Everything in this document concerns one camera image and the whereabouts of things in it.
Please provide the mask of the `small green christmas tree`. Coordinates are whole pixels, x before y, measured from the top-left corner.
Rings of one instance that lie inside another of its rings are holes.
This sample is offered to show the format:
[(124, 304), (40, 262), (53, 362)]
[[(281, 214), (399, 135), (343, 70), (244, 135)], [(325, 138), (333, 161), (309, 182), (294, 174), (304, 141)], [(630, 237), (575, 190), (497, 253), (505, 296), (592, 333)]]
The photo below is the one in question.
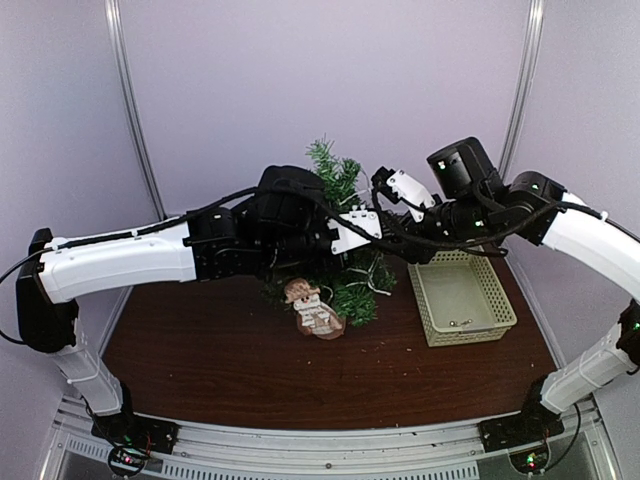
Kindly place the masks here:
[[(333, 142), (322, 137), (307, 147), (306, 155), (313, 162), (313, 172), (325, 183), (328, 204), (334, 211), (346, 213), (364, 205), (369, 194), (357, 187), (358, 177), (363, 174), (361, 165), (354, 159), (336, 156), (332, 147)], [(302, 268), (292, 267), (266, 281), (262, 294), (272, 305), (289, 310), (291, 307), (285, 303), (285, 284), (301, 277), (321, 289), (321, 300), (339, 317), (354, 327), (363, 327), (377, 318), (376, 300), (389, 296), (397, 283), (383, 253), (367, 248), (369, 255), (364, 262), (357, 268), (349, 268), (346, 274), (308, 280)]]

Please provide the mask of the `white round ornament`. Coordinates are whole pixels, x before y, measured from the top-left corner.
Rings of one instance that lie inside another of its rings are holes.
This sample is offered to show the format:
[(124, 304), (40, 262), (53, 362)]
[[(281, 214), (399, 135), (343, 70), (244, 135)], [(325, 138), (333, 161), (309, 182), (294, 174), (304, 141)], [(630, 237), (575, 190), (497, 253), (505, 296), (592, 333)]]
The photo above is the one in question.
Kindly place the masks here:
[(293, 279), (284, 287), (285, 303), (295, 310), (297, 328), (303, 335), (335, 340), (345, 333), (346, 321), (321, 300), (320, 292), (303, 278)]

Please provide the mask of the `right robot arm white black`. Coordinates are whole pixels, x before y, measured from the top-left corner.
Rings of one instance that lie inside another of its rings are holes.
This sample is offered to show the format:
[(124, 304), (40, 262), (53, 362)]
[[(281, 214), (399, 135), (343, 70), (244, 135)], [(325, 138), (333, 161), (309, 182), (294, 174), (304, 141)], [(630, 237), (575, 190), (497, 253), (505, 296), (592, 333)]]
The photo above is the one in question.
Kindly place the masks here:
[(639, 239), (539, 172), (504, 184), (475, 137), (440, 149), (427, 163), (446, 197), (443, 203), (401, 171), (383, 182), (393, 202), (410, 208), (415, 226), (405, 230), (409, 241), (432, 250), (462, 249), (516, 234), (580, 261), (631, 297), (598, 343), (532, 386), (512, 430), (519, 440), (533, 441), (550, 426), (551, 416), (617, 376), (638, 371)]

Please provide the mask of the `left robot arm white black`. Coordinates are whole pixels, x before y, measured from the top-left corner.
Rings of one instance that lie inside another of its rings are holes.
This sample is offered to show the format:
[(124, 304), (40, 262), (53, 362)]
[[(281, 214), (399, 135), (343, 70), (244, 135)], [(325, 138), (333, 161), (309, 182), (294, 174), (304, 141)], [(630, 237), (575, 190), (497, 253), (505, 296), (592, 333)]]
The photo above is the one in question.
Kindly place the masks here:
[(73, 239), (37, 231), (15, 268), (19, 335), (54, 358), (111, 434), (133, 444), (143, 436), (143, 421), (83, 336), (81, 296), (156, 282), (267, 277), (297, 264), (334, 266), (380, 237), (375, 213), (334, 211), (317, 175), (271, 166), (255, 187), (148, 226)]

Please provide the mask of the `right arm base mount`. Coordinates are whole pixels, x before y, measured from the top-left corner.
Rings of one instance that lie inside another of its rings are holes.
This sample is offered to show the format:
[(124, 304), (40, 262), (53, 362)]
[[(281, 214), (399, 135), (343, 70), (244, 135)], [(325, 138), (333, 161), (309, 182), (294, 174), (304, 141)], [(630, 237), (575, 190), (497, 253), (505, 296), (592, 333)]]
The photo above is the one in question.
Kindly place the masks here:
[(543, 441), (564, 432), (558, 413), (541, 404), (542, 383), (535, 382), (527, 392), (519, 413), (481, 421), (478, 424), (484, 450), (494, 452)]

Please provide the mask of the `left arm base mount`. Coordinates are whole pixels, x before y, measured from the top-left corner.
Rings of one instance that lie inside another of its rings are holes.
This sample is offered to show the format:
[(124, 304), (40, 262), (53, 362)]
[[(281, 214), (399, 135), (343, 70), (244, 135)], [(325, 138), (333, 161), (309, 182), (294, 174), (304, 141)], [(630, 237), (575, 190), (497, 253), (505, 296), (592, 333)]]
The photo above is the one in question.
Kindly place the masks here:
[(99, 416), (87, 410), (93, 426), (91, 434), (114, 444), (132, 447), (142, 453), (172, 454), (179, 433), (175, 422), (140, 416), (133, 411), (131, 391), (121, 384), (123, 404), (113, 415)]

